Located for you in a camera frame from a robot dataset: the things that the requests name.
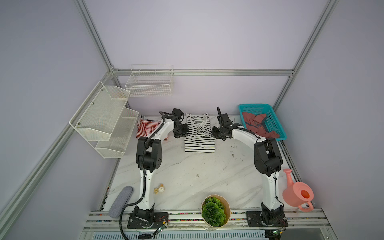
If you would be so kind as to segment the black white striped tank top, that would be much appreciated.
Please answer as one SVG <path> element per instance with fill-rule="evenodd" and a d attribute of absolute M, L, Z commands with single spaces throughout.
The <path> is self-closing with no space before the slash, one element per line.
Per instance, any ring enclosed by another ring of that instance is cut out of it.
<path fill-rule="evenodd" d="M 186 153 L 214 153 L 215 139 L 211 136 L 212 127 L 208 113 L 203 115 L 187 114 L 189 131 L 184 138 Z"/>

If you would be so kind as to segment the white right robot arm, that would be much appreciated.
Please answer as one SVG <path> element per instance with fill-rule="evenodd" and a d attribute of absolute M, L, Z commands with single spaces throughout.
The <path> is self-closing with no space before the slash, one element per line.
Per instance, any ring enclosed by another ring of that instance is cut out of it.
<path fill-rule="evenodd" d="M 284 215 L 284 204 L 278 196 L 278 173 L 281 170 L 283 159 L 277 144 L 272 138 L 256 135 L 245 129 L 241 124 L 230 120 L 228 114 L 218 111 L 218 127 L 213 127 L 211 136 L 223 140 L 235 139 L 254 152 L 254 165 L 262 175 L 263 200 L 259 221 L 263 226 L 269 227 L 276 224 Z"/>

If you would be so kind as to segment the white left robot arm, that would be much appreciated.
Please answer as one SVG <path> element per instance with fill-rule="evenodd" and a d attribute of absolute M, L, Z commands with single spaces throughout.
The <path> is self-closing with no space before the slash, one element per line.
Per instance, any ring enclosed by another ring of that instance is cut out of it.
<path fill-rule="evenodd" d="M 127 207 L 134 206 L 130 220 L 144 223 L 145 227 L 153 225 L 155 220 L 155 201 L 152 180 L 154 172 L 161 166 L 163 160 L 162 142 L 170 132 L 175 138 L 185 137 L 189 131 L 188 125 L 183 123 L 185 114 L 182 110 L 174 108 L 171 113 L 160 112 L 162 121 L 153 132 L 140 137 L 137 144 L 136 163 L 141 171 L 142 192 L 139 200 L 123 206 L 119 215 L 119 229 L 124 240 L 128 239 L 123 229 L 123 214 Z"/>

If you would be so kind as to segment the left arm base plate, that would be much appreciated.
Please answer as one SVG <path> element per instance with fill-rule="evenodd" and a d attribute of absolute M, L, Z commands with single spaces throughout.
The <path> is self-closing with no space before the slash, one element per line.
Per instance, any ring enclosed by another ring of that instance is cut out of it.
<path fill-rule="evenodd" d="M 134 210 L 130 213 L 128 229 L 158 229 L 163 222 L 168 222 L 168 213 L 156 213 L 154 210 Z"/>

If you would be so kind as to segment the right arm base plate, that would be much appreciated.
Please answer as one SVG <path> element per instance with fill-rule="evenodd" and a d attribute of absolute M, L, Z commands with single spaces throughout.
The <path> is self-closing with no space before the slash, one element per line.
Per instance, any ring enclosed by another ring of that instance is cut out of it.
<path fill-rule="evenodd" d="M 286 219 L 286 216 L 280 210 L 248 211 L 246 212 L 246 218 L 250 228 L 256 228 L 256 227 L 259 227 L 259 228 L 276 227 L 277 228 L 277 227 L 288 226 L 288 221 Z"/>

